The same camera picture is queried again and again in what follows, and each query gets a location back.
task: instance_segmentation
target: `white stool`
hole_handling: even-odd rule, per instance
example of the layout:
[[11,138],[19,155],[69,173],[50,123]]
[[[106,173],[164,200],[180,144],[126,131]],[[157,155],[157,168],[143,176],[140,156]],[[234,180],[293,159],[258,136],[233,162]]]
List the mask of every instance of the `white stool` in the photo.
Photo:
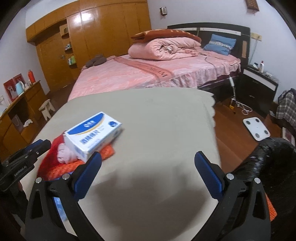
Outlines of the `white stool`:
[[49,113],[49,110],[55,111],[55,108],[50,103],[50,99],[44,101],[42,106],[40,106],[39,110],[42,112],[44,119],[47,121],[47,118],[51,119],[51,115]]

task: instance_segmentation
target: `black nightstand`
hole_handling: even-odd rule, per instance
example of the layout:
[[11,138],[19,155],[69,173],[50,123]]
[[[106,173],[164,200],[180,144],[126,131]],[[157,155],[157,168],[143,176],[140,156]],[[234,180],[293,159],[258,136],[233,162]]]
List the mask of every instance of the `black nightstand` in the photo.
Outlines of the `black nightstand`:
[[275,80],[247,66],[236,87],[237,100],[265,118],[269,114],[278,85]]

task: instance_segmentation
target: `blue pillow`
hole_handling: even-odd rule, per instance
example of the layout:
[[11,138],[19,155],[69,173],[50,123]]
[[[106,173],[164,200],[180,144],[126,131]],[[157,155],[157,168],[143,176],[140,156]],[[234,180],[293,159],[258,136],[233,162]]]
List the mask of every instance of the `blue pillow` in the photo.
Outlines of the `blue pillow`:
[[204,50],[213,51],[223,55],[229,55],[234,48],[236,39],[225,38],[212,34],[210,42],[204,47]]

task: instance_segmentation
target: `bed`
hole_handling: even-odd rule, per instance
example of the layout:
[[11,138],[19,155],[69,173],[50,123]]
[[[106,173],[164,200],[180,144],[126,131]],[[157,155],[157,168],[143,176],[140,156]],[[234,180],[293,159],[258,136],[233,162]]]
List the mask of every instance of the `bed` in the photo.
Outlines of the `bed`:
[[204,47],[212,34],[237,40],[231,52],[239,62],[219,59],[215,53],[168,61],[133,59],[129,55],[85,69],[79,75],[68,100],[89,94],[152,87],[198,88],[214,93],[217,100],[231,96],[229,75],[238,79],[248,64],[250,28],[225,23],[185,23],[168,26],[202,39]]

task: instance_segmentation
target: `cardboard box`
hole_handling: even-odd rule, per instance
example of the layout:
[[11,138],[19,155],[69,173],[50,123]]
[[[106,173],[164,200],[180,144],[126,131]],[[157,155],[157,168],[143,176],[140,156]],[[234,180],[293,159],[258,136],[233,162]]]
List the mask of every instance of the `cardboard box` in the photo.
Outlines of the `cardboard box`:
[[64,133],[64,141],[79,159],[87,162],[95,151],[100,151],[117,137],[122,124],[100,112]]

